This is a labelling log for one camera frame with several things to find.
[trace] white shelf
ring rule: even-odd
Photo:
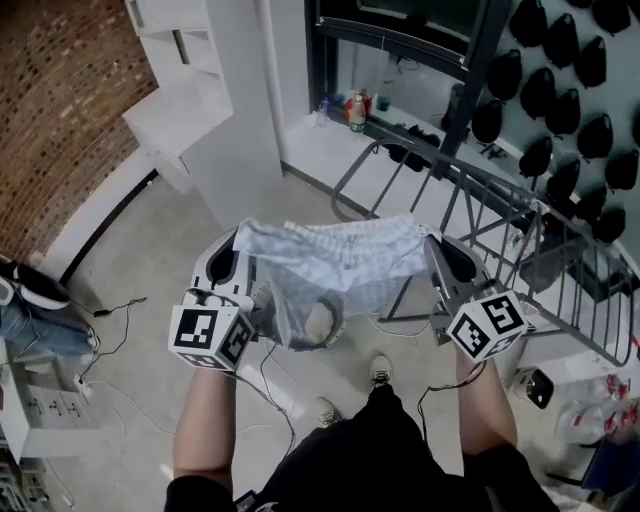
[[[206,30],[181,30],[189,65],[204,73],[221,74],[218,52]]]
[[[171,30],[206,30],[203,0],[127,0],[136,31],[150,35]]]
[[[219,79],[184,68],[181,80],[156,89],[124,114],[154,145],[175,157],[233,114]]]

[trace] cable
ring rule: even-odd
[[[122,391],[121,389],[117,388],[116,386],[114,386],[110,382],[107,382],[106,380],[93,380],[93,381],[90,381],[90,382],[86,383],[87,386],[90,386],[91,384],[106,384],[110,388],[112,388],[115,391],[117,391],[118,393],[120,393],[127,400],[129,400],[133,404],[133,406],[138,410],[138,412],[140,414],[142,414],[155,427],[155,429],[157,431],[162,432],[163,434],[170,435],[170,436],[174,436],[175,435],[175,432],[170,432],[168,430],[165,430],[165,429],[159,427],[158,424],[153,420],[153,418],[151,416],[149,416],[146,412],[144,412],[132,397],[127,395],[124,391]]]
[[[487,362],[486,361],[482,361],[480,363],[478,363],[477,365],[475,365],[471,371],[469,372],[469,375],[467,375],[462,381],[458,382],[457,384],[449,384],[449,385],[445,385],[445,386],[439,386],[439,387],[433,387],[433,386],[429,386],[427,387],[427,389],[425,390],[424,393],[422,393],[422,396],[420,397],[420,400],[418,400],[418,404],[417,404],[417,409],[418,409],[418,414],[420,415],[420,418],[422,419],[422,437],[424,439],[424,442],[427,442],[427,423],[424,417],[424,411],[422,410],[422,401],[424,400],[424,397],[427,396],[427,393],[429,391],[444,391],[446,389],[459,389],[459,388],[463,388],[465,386],[468,386],[469,384],[471,384],[472,382],[474,382],[478,377],[480,377],[480,375],[482,375],[482,372],[484,371],[485,367],[487,366]]]
[[[122,414],[118,412],[115,407],[111,407],[111,410],[118,415],[120,421],[122,422],[122,446],[120,446],[120,471],[118,473],[118,483],[116,483],[116,489],[120,487],[122,483],[122,471],[124,469],[124,447],[127,444],[127,424],[122,417]]]
[[[69,508],[71,510],[75,510],[76,499],[73,497],[73,494],[71,494],[71,491],[69,490],[69,488],[66,486],[66,484],[62,481],[62,478],[60,478],[60,476],[56,472],[55,468],[53,467],[53,463],[49,459],[44,459],[44,460],[49,465],[49,469],[51,469],[51,473],[53,473],[53,475],[56,477],[56,480],[58,480],[58,483],[62,486],[64,491],[67,493],[66,495],[63,494],[62,498],[67,503],[67,505],[69,505]]]
[[[366,315],[366,316],[367,316],[367,319],[369,320],[369,323],[380,334],[384,334],[386,336],[393,336],[393,337],[396,337],[396,338],[418,338],[419,336],[422,336],[427,331],[429,326],[431,325],[431,322],[427,322],[427,325],[425,325],[424,328],[420,332],[418,332],[416,334],[399,334],[399,333],[395,333],[395,332],[388,332],[388,331],[385,331],[385,330],[381,329],[380,327],[378,327],[376,325],[376,323],[373,320],[373,318],[371,317],[371,315]]]
[[[86,375],[86,373],[91,369],[91,367],[96,364],[100,358],[102,356],[111,356],[113,354],[115,354],[118,350],[120,350],[120,348],[122,347],[122,345],[124,345],[127,341],[127,337],[129,335],[129,320],[130,320],[130,311],[131,311],[131,306],[133,306],[134,304],[140,304],[142,302],[144,302],[145,300],[147,300],[146,297],[143,297],[141,299],[134,299],[134,300],[130,300],[126,305],[123,306],[118,306],[116,308],[113,308],[112,310],[109,311],[108,314],[111,314],[111,312],[115,311],[116,309],[121,309],[123,307],[127,308],[127,323],[125,325],[124,328],[124,339],[120,342],[120,344],[115,348],[115,350],[112,350],[111,352],[101,352],[100,354],[98,354],[98,357],[96,357],[93,361],[91,361],[91,363],[89,363],[89,366],[87,366],[85,368],[85,370],[82,372],[82,374],[80,375],[80,380],[82,381],[82,377],[84,377]]]
[[[282,458],[284,460],[287,457],[287,455],[291,453],[291,450],[293,450],[293,447],[296,444],[296,431],[293,428],[293,425],[291,424],[291,420],[289,419],[289,415],[287,414],[287,411],[283,407],[281,407],[279,404],[277,404],[276,401],[271,396],[271,391],[269,391],[269,385],[267,384],[267,378],[264,375],[264,363],[267,361],[267,359],[271,357],[271,354],[273,354],[275,349],[276,349],[276,344],[274,342],[273,347],[271,347],[271,350],[267,352],[267,355],[264,356],[264,359],[260,363],[260,375],[262,375],[262,380],[264,381],[264,387],[267,390],[267,394],[269,395],[269,398],[271,399],[271,403],[278,410],[278,412],[280,412],[280,414],[284,416],[284,419],[286,420],[287,425],[289,425],[289,429],[291,430],[291,441],[289,442],[289,447],[287,448],[287,451],[284,454],[284,457]]]
[[[82,308],[83,310],[85,310],[90,315],[93,315],[95,318],[100,318],[100,317],[103,317],[103,316],[109,316],[111,313],[113,313],[114,311],[116,311],[118,309],[128,308],[133,304],[140,304],[140,303],[144,302],[145,300],[147,300],[146,297],[142,297],[140,299],[133,299],[133,300],[130,300],[129,302],[127,302],[126,304],[121,304],[120,306],[116,306],[113,309],[98,309],[96,311],[91,311],[88,307],[84,306],[83,304],[80,304],[78,301],[76,301],[74,299],[69,299],[69,302],[72,302],[76,306]]]
[[[271,357],[271,354],[273,354],[273,351],[275,349],[276,349],[276,344],[274,343],[273,347],[271,347],[271,350],[269,350],[267,352],[267,355],[264,356],[264,359],[260,363],[260,375],[262,375],[262,380],[264,381],[264,388],[267,390],[267,395],[269,395],[269,398],[271,399],[272,402],[275,402],[275,400],[271,396],[271,391],[269,391],[269,385],[267,384],[267,378],[264,375],[264,363],[266,363],[267,359],[269,359]]]
[[[285,421],[287,422],[287,426],[289,427],[289,431],[291,432],[291,440],[289,441],[289,446],[287,447],[287,451],[285,452],[284,456],[282,457],[282,460],[284,460],[287,457],[287,455],[289,455],[291,453],[291,451],[293,450],[293,447],[295,446],[295,443],[296,443],[296,431],[293,428],[293,424],[291,423],[291,419],[289,418],[289,415],[287,414],[287,411],[283,407],[278,405],[278,403],[276,403],[275,400],[273,400],[273,397],[271,396],[271,392],[269,391],[269,385],[267,384],[267,379],[266,379],[266,377],[264,375],[264,363],[269,357],[271,357],[271,354],[273,354],[273,351],[275,350],[275,348],[276,348],[276,344],[274,343],[273,347],[271,347],[271,350],[267,353],[265,358],[260,363],[260,374],[262,375],[262,379],[264,381],[265,388],[266,388],[266,391],[268,393],[268,396],[260,388],[258,388],[255,384],[252,384],[247,379],[245,379],[244,377],[241,377],[240,375],[238,375],[236,373],[223,372],[223,374],[226,377],[230,378],[230,379],[235,379],[237,381],[244,382],[247,386],[249,386],[256,393],[258,393],[258,395],[260,395],[264,399],[265,402],[267,402],[269,405],[274,407],[280,414],[282,414],[282,416],[284,417]]]
[[[265,353],[268,352],[266,341],[265,341],[265,344],[264,344],[264,351],[265,351]],[[295,379],[295,377],[293,375],[291,375],[287,370],[284,369],[284,367],[278,362],[278,360],[275,358],[275,356],[273,354],[271,354],[270,356],[271,356],[271,361],[273,361],[273,363],[278,368],[280,368],[280,370],[282,370],[282,373],[284,373],[287,377],[289,377],[296,384],[296,394],[295,394],[295,396],[293,398],[293,405],[291,406],[291,414],[294,415],[296,407],[298,406],[298,392],[300,391],[300,385],[298,384],[298,381]]]

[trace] white cable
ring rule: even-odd
[[[272,352],[271,354],[269,354],[269,349],[267,348],[267,343],[269,341],[271,341],[274,345],[274,352]],[[277,348],[276,345],[277,343],[273,340],[265,340],[264,352],[266,355],[269,356],[269,359],[271,359],[276,364],[276,366],[280,368],[285,373],[285,375],[287,375],[296,384],[296,391],[295,391],[295,394],[293,395],[293,404],[291,405],[291,416],[295,417],[295,410],[296,410],[296,407],[298,406],[298,392],[300,391],[300,385],[298,384],[298,381],[295,379],[295,377],[291,375],[287,370],[285,370],[284,367],[274,357],[275,348]]]
[[[271,423],[257,423],[256,425],[249,425],[248,427],[241,428],[240,430],[236,430],[236,434],[242,434],[242,432],[247,432],[248,430],[253,430],[254,428],[267,428],[267,427],[275,427]]]
[[[369,323],[373,326],[373,328],[376,331],[378,331],[380,334],[384,334],[385,336],[393,336],[395,338],[418,338],[418,337],[422,336],[427,331],[429,326],[431,325],[431,322],[427,322],[427,325],[425,325],[424,328],[420,332],[418,332],[416,334],[399,334],[399,333],[396,333],[396,332],[388,332],[388,331],[385,331],[385,330],[381,329],[380,327],[378,327],[376,325],[376,322],[371,317],[371,315],[366,315],[366,317],[369,320]]]
[[[49,469],[51,469],[51,473],[53,473],[53,475],[56,477],[56,480],[58,480],[58,483],[64,489],[64,492],[67,493],[66,495],[63,494],[62,498],[67,503],[67,505],[69,505],[69,508],[71,510],[75,510],[76,499],[73,497],[73,494],[71,494],[71,491],[69,490],[69,488],[66,486],[66,484],[62,481],[62,478],[60,478],[60,476],[56,472],[56,469],[53,467],[52,462],[49,459],[44,459],[44,460],[49,465]]]
[[[165,430],[161,427],[158,426],[158,424],[153,421],[153,418],[151,418],[151,416],[149,416],[147,413],[145,413],[140,406],[136,403],[136,401],[131,398],[129,395],[127,395],[125,392],[121,391],[120,389],[118,389],[117,387],[115,387],[113,384],[111,384],[110,382],[107,382],[106,380],[94,380],[91,382],[87,382],[87,386],[90,386],[91,384],[106,384],[107,386],[109,386],[110,388],[116,390],[118,393],[120,393],[123,397],[125,397],[127,400],[129,400],[133,406],[138,409],[138,412],[140,414],[142,414],[145,418],[147,418],[147,420],[155,427],[155,429],[159,432],[162,432],[163,434],[167,434],[170,436],[174,436],[175,432],[169,432],[168,430]]]
[[[382,44],[380,45],[380,52],[378,53],[378,70],[376,73],[376,90],[374,91],[374,94],[379,95],[380,94],[380,89],[381,89],[381,85],[382,85],[382,75],[383,75],[383,65],[386,67],[387,63],[388,63],[388,59],[389,56],[386,57],[385,59],[385,55],[384,55],[384,38],[385,36],[382,36]]]
[[[120,446],[120,472],[118,473],[118,483],[116,484],[116,489],[118,489],[120,487],[120,484],[122,483],[122,470],[124,468],[124,447],[127,444],[127,424],[125,423],[122,415],[115,407],[112,407],[111,409],[118,415],[118,418],[120,418],[120,421],[122,422],[123,432],[122,445]]]

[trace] jeans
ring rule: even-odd
[[[36,339],[36,332],[40,338],[29,352],[50,351],[61,356],[82,356],[91,352],[86,325],[27,304],[17,297],[7,306],[0,306],[0,336],[14,344],[18,352]]]

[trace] brick wall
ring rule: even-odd
[[[122,0],[0,0],[0,253],[46,252],[156,87]]]

